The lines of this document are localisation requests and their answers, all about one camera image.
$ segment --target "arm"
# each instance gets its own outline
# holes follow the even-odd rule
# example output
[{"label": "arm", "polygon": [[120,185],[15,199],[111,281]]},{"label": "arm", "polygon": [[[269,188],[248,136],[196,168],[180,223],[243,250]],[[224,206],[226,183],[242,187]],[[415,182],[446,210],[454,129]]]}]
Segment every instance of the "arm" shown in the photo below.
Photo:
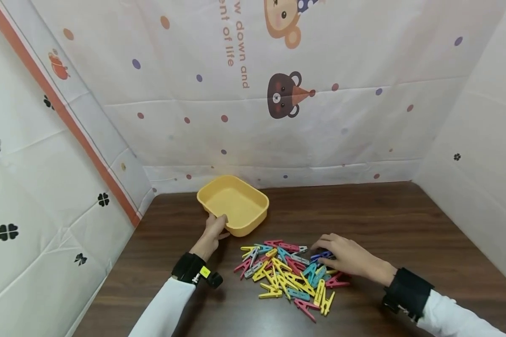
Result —
[{"label": "arm", "polygon": [[[216,219],[213,214],[206,220],[206,230],[189,251],[202,258],[210,259],[219,245],[219,240],[229,234],[221,234],[227,223],[227,216]],[[169,278],[155,295],[149,306],[129,333],[129,337],[171,337],[182,311],[195,291],[195,285]]]},{"label": "arm", "polygon": [[[370,254],[352,240],[336,234],[324,234],[311,249],[324,248],[336,259],[319,259],[319,262],[347,274],[362,276],[384,287],[389,287],[397,269],[390,263]],[[472,311],[455,304],[455,301],[431,290],[417,326],[436,337],[506,337]]]}]

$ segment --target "hand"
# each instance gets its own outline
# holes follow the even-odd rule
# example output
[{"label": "hand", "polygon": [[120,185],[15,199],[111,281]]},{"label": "hand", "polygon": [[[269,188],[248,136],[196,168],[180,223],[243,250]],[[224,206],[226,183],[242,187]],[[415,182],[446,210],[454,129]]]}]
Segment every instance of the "hand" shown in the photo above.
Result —
[{"label": "hand", "polygon": [[311,249],[324,248],[331,251],[335,260],[320,258],[318,262],[350,275],[362,276],[388,287],[397,269],[377,258],[356,242],[337,234],[323,234]]},{"label": "hand", "polygon": [[230,235],[228,232],[221,233],[225,229],[225,224],[227,224],[227,222],[227,215],[223,214],[217,218],[210,213],[208,219],[206,219],[204,233],[189,252],[198,255],[204,262],[207,262],[219,246],[219,240]]}]

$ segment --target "black wrist strap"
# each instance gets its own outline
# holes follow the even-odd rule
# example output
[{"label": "black wrist strap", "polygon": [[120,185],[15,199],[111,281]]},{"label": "black wrist strap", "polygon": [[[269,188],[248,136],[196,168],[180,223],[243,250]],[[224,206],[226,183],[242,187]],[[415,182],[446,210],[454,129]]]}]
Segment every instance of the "black wrist strap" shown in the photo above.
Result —
[{"label": "black wrist strap", "polygon": [[425,304],[434,288],[423,278],[401,268],[395,274],[392,284],[384,288],[387,294],[382,298],[382,304],[394,313],[403,309],[411,319],[418,322],[424,316]]},{"label": "black wrist strap", "polygon": [[178,281],[197,285],[203,278],[212,288],[217,288],[223,283],[223,278],[217,272],[211,272],[206,268],[206,262],[196,254],[185,253],[172,269],[172,275]]}]

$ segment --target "plastic bowl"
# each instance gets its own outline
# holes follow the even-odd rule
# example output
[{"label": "plastic bowl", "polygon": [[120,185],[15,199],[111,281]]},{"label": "plastic bowl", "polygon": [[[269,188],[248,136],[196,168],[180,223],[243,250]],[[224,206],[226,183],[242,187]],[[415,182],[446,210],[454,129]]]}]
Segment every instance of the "plastic bowl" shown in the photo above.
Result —
[{"label": "plastic bowl", "polygon": [[197,192],[197,200],[215,216],[226,214],[227,230],[246,236],[266,219],[268,197],[245,181],[231,175],[215,178]]}]

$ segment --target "brown tabletop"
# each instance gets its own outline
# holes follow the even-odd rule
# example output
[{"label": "brown tabletop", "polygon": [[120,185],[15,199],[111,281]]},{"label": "brown tabletop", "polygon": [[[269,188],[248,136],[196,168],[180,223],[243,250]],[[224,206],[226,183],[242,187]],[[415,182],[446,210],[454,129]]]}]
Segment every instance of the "brown tabletop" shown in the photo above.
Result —
[{"label": "brown tabletop", "polygon": [[[209,266],[224,278],[217,290],[199,285],[173,336],[387,337],[429,336],[403,313],[380,308],[382,288],[353,278],[336,290],[327,317],[311,322],[285,298],[257,298],[263,289],[239,280],[240,246],[270,239],[311,245],[324,233],[361,244],[405,266],[440,293],[506,333],[506,278],[435,203],[410,182],[268,189],[267,219],[243,238],[225,239]],[[195,194],[155,198],[126,245],[75,337],[122,337],[203,231],[207,214]]]}]

